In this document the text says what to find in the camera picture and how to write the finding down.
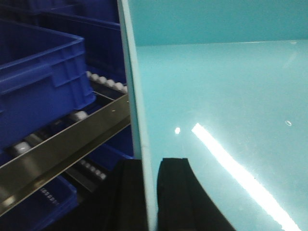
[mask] metal rail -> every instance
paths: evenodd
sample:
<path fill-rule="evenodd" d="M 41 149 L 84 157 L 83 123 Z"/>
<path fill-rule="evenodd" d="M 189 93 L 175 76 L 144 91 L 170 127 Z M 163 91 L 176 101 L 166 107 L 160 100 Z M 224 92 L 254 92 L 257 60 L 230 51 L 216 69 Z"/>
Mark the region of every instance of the metal rail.
<path fill-rule="evenodd" d="M 0 167 L 0 216 L 130 124 L 128 96 Z"/>

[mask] black object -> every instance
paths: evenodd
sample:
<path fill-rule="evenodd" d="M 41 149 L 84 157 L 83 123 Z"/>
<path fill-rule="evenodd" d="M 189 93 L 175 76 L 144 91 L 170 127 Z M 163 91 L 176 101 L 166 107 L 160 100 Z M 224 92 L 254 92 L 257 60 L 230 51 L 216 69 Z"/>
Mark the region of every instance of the black object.
<path fill-rule="evenodd" d="M 157 182 L 159 231 L 234 231 L 187 159 L 163 159 Z"/>
<path fill-rule="evenodd" d="M 141 161 L 120 161 L 90 198 L 44 230 L 147 231 Z"/>

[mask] teal surface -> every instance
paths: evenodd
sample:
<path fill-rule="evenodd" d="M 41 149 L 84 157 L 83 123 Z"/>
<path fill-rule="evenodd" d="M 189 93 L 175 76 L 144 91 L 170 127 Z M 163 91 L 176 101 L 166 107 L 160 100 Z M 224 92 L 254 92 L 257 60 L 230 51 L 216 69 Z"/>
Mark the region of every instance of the teal surface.
<path fill-rule="evenodd" d="M 189 159 L 236 230 L 308 230 L 307 2 L 179 2 L 122 0 L 150 230 L 164 157 Z"/>

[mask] plastic crate handle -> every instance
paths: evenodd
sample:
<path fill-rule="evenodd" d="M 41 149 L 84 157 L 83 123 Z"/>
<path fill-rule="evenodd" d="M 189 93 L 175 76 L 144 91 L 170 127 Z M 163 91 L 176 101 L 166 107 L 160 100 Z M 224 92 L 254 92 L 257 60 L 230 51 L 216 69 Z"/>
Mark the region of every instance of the plastic crate handle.
<path fill-rule="evenodd" d="M 52 75 L 52 68 L 48 64 L 35 64 L 26 69 L 13 71 L 0 79 L 0 94 L 5 95 L 17 89 L 24 88 Z"/>

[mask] blue bin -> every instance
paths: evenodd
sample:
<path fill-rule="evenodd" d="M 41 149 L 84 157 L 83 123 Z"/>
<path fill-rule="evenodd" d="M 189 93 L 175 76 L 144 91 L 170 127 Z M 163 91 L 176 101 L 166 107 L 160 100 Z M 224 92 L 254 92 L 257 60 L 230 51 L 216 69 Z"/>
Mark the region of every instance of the blue bin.
<path fill-rule="evenodd" d="M 126 83 L 116 1 L 90 1 L 57 8 L 43 13 L 41 22 L 43 27 L 84 37 L 88 69 Z"/>
<path fill-rule="evenodd" d="M 83 38 L 0 20 L 0 149 L 95 100 Z"/>
<path fill-rule="evenodd" d="M 83 0 L 0 0 L 0 17 L 17 22 L 39 25 L 39 14 Z"/>
<path fill-rule="evenodd" d="M 0 218 L 0 230 L 39 231 L 78 205 L 77 191 L 59 176 Z"/>
<path fill-rule="evenodd" d="M 10 160 L 12 160 L 12 157 L 7 153 L 5 153 L 4 151 L 0 150 L 0 166 L 4 165 Z"/>
<path fill-rule="evenodd" d="M 91 152 L 88 158 L 98 165 L 112 170 L 119 160 L 133 159 L 133 156 L 131 127 L 129 126 Z"/>
<path fill-rule="evenodd" d="M 10 7 L 13 10 L 38 14 L 42 10 L 74 4 L 81 0 L 0 0 L 0 7 Z"/>

